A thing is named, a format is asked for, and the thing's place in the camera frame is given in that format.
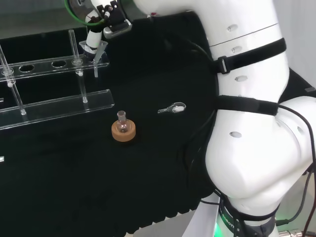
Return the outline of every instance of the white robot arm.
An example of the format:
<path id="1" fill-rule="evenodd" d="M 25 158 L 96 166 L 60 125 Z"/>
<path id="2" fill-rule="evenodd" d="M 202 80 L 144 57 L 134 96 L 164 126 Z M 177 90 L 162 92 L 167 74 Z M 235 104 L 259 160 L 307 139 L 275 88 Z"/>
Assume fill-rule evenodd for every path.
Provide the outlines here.
<path id="1" fill-rule="evenodd" d="M 115 0 L 72 0 L 71 2 L 75 7 L 85 5 L 94 7 L 85 18 L 88 24 L 96 23 L 94 26 L 88 26 L 88 37 L 84 48 L 86 57 L 91 61 L 102 39 L 102 33 L 109 40 L 131 30 L 131 23 Z"/>
<path id="2" fill-rule="evenodd" d="M 106 0 L 92 2 L 95 7 L 109 4 Z M 187 10 L 196 12 L 214 60 L 250 52 L 282 39 L 273 0 L 134 2 L 141 11 L 151 16 Z M 100 39 L 100 33 L 90 32 L 87 44 L 93 49 Z M 278 103 L 289 78 L 286 53 L 230 73 L 219 73 L 217 77 L 219 95 Z M 283 105 L 302 114 L 316 131 L 315 98 L 300 97 Z M 206 167 L 212 182 L 238 212 L 254 217 L 273 213 L 312 162 L 309 130 L 303 120 L 289 111 L 279 109 L 278 114 L 272 116 L 218 110 L 206 152 Z M 278 237 L 273 218 L 245 221 L 245 224 L 257 237 Z M 225 237 L 234 236 L 222 215 L 219 215 L 217 223 Z M 245 236 L 240 229 L 237 235 Z"/>

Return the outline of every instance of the green led light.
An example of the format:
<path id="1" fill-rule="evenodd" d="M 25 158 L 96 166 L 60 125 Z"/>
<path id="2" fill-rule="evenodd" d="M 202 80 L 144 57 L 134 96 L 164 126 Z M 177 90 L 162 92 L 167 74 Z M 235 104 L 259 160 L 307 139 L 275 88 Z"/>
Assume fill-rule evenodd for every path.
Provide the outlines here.
<path id="1" fill-rule="evenodd" d="M 219 228 L 218 224 L 216 223 L 215 226 L 215 237 L 224 237 L 221 229 Z"/>

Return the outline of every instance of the white plastic casing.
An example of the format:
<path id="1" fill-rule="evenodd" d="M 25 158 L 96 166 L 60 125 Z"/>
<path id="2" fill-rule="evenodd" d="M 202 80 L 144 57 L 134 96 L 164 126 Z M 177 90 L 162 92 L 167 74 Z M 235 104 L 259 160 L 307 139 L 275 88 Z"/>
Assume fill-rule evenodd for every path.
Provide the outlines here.
<path id="1" fill-rule="evenodd" d="M 195 11 L 214 60 L 248 52 L 282 38 L 273 0 L 134 2 L 145 14 L 154 16 Z M 286 53 L 282 53 L 226 75 L 218 74 L 219 92 L 277 103 L 288 77 Z M 302 97 L 285 105 L 309 121 L 316 121 L 315 100 Z M 312 122 L 312 126 L 316 131 L 316 122 Z M 219 110 L 206 152 L 208 174 L 240 212 L 255 216 L 270 214 L 312 163 L 308 136 L 304 123 L 283 110 L 276 117 Z M 258 226 L 265 222 L 267 220 L 247 224 Z M 224 236 L 233 236 L 225 226 L 223 229 Z M 275 228 L 270 237 L 277 236 Z"/>
<path id="2" fill-rule="evenodd" d="M 102 39 L 102 32 L 95 33 L 95 32 L 89 31 L 84 50 L 88 53 L 95 54 L 100 44 L 101 39 Z"/>

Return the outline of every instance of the green cable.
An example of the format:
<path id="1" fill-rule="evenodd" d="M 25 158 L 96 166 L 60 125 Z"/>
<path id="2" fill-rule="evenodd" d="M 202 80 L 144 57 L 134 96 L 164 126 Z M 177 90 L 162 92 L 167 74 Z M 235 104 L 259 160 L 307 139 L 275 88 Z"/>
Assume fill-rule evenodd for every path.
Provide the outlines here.
<path id="1" fill-rule="evenodd" d="M 80 20 L 79 18 L 77 18 L 77 17 L 73 14 L 73 12 L 70 10 L 70 7 L 69 7 L 69 5 L 68 5 L 68 0 L 65 0 L 65 7 L 66 7 L 68 13 L 69 13 L 76 21 L 78 21 L 78 22 L 80 22 L 80 23 L 82 23 L 82 24 L 84 24 L 84 25 L 86 25 L 86 26 L 98 26 L 98 25 L 101 25 L 101 24 L 104 22 L 103 20 L 100 21 L 100 22 L 97 22 L 97 23 L 86 23 L 86 22 L 84 22 L 84 21 L 81 21 L 81 20 Z"/>

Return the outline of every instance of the black fabric surface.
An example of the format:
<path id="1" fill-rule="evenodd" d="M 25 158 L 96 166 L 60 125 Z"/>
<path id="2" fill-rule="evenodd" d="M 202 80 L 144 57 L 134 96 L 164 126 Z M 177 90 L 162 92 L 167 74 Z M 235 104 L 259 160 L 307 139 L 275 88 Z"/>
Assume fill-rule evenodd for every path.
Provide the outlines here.
<path id="1" fill-rule="evenodd" d="M 202 194 L 199 188 L 189 192 L 176 151 L 213 111 L 215 77 L 202 56 L 166 42 L 166 30 L 207 48 L 192 13 L 155 24 L 134 22 L 132 32 L 110 42 L 111 65 L 100 70 L 100 78 L 87 73 L 87 91 L 109 88 L 113 108 L 0 131 L 0 156 L 5 156 L 0 236 L 122 237 L 197 207 Z M 84 28 L 75 32 L 78 41 L 85 40 Z M 67 31 L 0 44 L 9 63 L 71 55 Z M 74 73 L 22 79 L 17 86 L 25 104 L 79 94 Z M 307 87 L 291 71 L 281 100 L 304 95 Z M 5 83 L 0 97 L 0 108 L 15 106 Z M 184 102 L 187 110 L 157 114 L 174 102 Z M 132 143 L 120 144 L 111 136 L 119 110 L 136 123 Z M 197 139 L 188 155 L 195 157 L 201 143 Z M 193 170 L 200 178 L 199 169 Z"/>

